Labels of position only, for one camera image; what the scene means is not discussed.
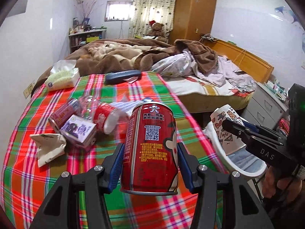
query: silver screw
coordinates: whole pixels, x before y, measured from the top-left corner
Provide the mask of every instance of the silver screw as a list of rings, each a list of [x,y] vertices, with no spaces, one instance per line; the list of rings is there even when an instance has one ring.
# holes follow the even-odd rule
[[[232,176],[234,177],[240,177],[240,173],[238,171],[233,171]]]
[[[208,167],[206,165],[204,165],[204,164],[201,164],[201,165],[199,165],[199,169],[201,171],[206,171],[208,169]]]
[[[69,172],[67,171],[64,171],[62,174],[61,174],[61,177],[68,177],[69,176]]]
[[[101,165],[94,166],[95,171],[101,171],[102,169],[103,169],[103,166],[101,166]]]

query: plaid blanket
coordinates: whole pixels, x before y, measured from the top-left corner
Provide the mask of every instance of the plaid blanket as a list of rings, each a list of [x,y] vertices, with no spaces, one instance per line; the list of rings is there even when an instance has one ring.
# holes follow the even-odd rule
[[[2,172],[1,202],[5,212],[17,229],[29,228],[46,194],[63,171],[79,174],[88,171],[111,155],[122,141],[114,136],[104,138],[84,153],[78,149],[67,149],[41,168],[37,166],[36,146],[30,134],[54,133],[47,119],[68,98],[95,95],[105,102],[113,102],[122,94],[130,100],[151,97],[167,104],[177,122],[177,139],[183,142],[190,154],[209,168],[226,172],[211,143],[202,134],[199,126],[187,112],[176,95],[172,94],[164,80],[154,72],[143,72],[142,79],[133,84],[104,85],[104,75],[82,77],[76,87],[47,92],[43,85],[31,99],[18,121],[10,138]],[[119,191],[120,185],[111,195],[105,195],[109,216],[114,228],[188,228],[196,206],[197,195],[190,194],[179,174],[178,195],[141,196]],[[80,218],[82,228],[86,221],[84,193],[80,193]],[[222,194],[219,193],[216,224],[222,220]]]

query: wooden headboard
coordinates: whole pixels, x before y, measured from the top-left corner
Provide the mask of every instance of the wooden headboard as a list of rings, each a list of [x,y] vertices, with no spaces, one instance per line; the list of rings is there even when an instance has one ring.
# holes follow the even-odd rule
[[[254,54],[223,40],[203,42],[219,55],[226,55],[241,70],[253,77],[257,82],[267,82],[274,67]]]

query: crumpled wrapper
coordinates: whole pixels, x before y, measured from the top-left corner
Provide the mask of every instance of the crumpled wrapper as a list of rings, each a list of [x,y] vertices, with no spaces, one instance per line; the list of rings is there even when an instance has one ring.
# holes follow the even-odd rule
[[[31,134],[30,138],[34,140],[38,148],[38,167],[65,154],[67,142],[64,136],[59,133]]]

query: red can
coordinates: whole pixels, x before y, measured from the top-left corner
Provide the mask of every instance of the red can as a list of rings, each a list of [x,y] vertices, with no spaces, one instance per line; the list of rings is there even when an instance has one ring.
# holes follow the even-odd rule
[[[146,102],[129,119],[121,191],[130,194],[174,195],[178,187],[176,122],[169,107]]]
[[[80,115],[80,103],[77,99],[71,98],[63,104],[59,109],[53,112],[48,118],[53,129],[60,133],[62,126],[68,121],[72,115]]]
[[[111,134],[120,118],[120,112],[108,103],[98,104],[94,114],[93,122],[97,125],[97,130],[105,134]]]

